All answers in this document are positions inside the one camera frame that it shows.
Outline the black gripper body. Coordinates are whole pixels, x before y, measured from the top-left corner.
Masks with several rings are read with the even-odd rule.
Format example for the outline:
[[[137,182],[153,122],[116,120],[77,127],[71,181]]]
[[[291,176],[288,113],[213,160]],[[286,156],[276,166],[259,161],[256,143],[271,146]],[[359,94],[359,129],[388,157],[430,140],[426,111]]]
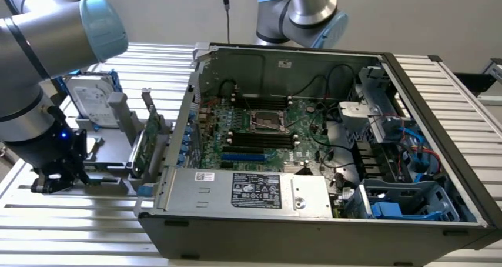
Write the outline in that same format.
[[[44,175],[76,178],[75,161],[85,159],[85,130],[55,122],[47,131],[25,141],[5,141],[7,147]]]

